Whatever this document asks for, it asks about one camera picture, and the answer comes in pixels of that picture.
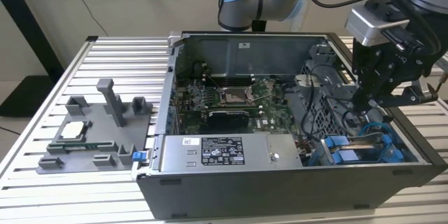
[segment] floor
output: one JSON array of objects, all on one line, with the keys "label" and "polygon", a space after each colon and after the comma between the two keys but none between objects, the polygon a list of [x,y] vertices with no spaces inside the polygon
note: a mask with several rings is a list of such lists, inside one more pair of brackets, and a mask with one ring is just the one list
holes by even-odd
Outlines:
[{"label": "floor", "polygon": [[[6,99],[19,81],[0,81],[0,103]],[[30,118],[5,118],[0,116],[0,126],[18,133],[25,129]],[[0,129],[0,161],[5,157],[18,135]]]}]

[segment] white label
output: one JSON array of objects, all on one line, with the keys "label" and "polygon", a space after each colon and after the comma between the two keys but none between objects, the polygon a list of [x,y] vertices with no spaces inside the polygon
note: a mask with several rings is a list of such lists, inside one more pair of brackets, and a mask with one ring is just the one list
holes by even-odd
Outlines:
[{"label": "white label", "polygon": [[182,141],[182,145],[198,145],[199,138],[185,137]]},{"label": "white label", "polygon": [[250,43],[239,43],[238,48],[250,48]]}]

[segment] gray holder post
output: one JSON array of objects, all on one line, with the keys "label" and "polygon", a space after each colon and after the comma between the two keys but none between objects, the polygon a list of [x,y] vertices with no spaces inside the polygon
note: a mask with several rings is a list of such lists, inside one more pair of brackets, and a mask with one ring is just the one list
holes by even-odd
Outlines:
[{"label": "gray holder post", "polygon": [[81,108],[86,108],[87,106],[85,98],[81,95],[69,97],[65,104],[65,108],[70,116],[83,115]]},{"label": "gray holder post", "polygon": [[94,155],[93,164],[95,166],[114,166],[115,163],[110,154],[106,154],[106,155]]},{"label": "gray holder post", "polygon": [[118,159],[121,161],[122,165],[131,165],[131,155],[135,152],[135,148],[134,145],[130,146],[129,151],[126,152],[126,150],[123,149],[123,145],[119,145],[118,148]]},{"label": "gray holder post", "polygon": [[115,98],[113,90],[113,80],[111,79],[99,79],[95,84],[95,89],[102,93],[105,103],[107,105],[107,112],[111,115],[114,124],[117,127],[122,127],[126,123],[122,117],[122,104],[119,98]]}]

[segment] black pole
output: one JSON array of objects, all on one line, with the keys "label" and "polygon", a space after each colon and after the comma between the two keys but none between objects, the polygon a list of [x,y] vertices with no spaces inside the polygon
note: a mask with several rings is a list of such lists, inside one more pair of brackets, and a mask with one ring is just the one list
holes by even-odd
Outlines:
[{"label": "black pole", "polygon": [[53,83],[55,83],[63,73],[63,68],[47,43],[46,37],[41,31],[25,0],[1,0],[1,3],[3,4],[11,20],[21,31],[22,37],[34,51],[38,61],[47,73],[49,79]]},{"label": "black pole", "polygon": [[25,0],[1,0],[47,76],[26,76],[0,105],[0,116],[30,117],[45,100],[63,68]]},{"label": "black pole", "polygon": [[267,22],[265,20],[253,20],[251,21],[251,31],[265,31]]}]

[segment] metal slotted platform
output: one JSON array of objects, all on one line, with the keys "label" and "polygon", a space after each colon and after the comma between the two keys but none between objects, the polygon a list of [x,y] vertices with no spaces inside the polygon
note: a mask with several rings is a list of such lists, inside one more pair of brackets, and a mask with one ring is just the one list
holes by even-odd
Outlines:
[{"label": "metal slotted platform", "polygon": [[[350,47],[351,39],[342,40]],[[67,97],[82,94],[87,102],[103,102],[94,88],[102,77],[113,78],[113,90],[122,101],[143,96],[153,103],[146,141],[150,145],[169,57],[165,50],[166,38],[98,38],[83,44],[0,164],[0,223],[162,223],[153,219],[130,171],[37,175],[34,168],[62,122]],[[401,110],[448,161],[448,106],[437,101]],[[194,223],[317,222],[448,223],[448,173],[423,187],[403,189],[375,211]]]}]

